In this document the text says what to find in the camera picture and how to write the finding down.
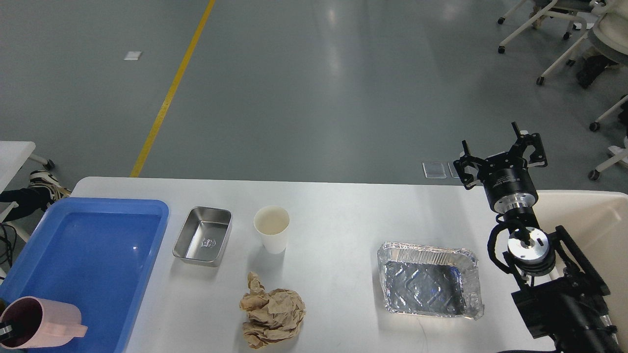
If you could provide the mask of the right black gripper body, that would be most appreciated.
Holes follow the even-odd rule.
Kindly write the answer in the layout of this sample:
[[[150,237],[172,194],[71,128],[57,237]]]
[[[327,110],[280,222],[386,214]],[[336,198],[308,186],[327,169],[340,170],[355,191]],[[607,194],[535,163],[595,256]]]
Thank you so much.
[[[495,154],[485,161],[480,180],[492,211],[505,214],[514,208],[534,206],[538,194],[529,175],[526,159]]]

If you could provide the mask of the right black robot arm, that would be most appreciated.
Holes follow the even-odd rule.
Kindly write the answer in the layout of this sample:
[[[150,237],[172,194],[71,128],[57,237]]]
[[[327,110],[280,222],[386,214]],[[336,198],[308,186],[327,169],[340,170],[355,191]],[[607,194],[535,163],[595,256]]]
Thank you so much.
[[[482,185],[496,214],[489,259],[515,279],[511,297],[534,339],[549,337],[556,353],[620,353],[618,328],[608,321],[608,285],[563,226],[547,233],[534,213],[539,196],[529,169],[548,164],[541,136],[516,123],[512,129],[509,150],[479,158],[462,141],[453,161],[464,188]]]

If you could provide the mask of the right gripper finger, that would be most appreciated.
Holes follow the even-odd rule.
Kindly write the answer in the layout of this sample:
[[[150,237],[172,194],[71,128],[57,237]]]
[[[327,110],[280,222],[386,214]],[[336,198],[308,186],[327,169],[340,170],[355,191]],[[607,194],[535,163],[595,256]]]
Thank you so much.
[[[517,139],[508,151],[508,161],[521,168],[547,167],[547,155],[540,134],[520,130],[516,122],[512,122],[511,126]]]
[[[486,159],[472,155],[466,140],[462,141],[462,147],[463,151],[453,161],[453,167],[465,190],[470,190],[484,183]]]

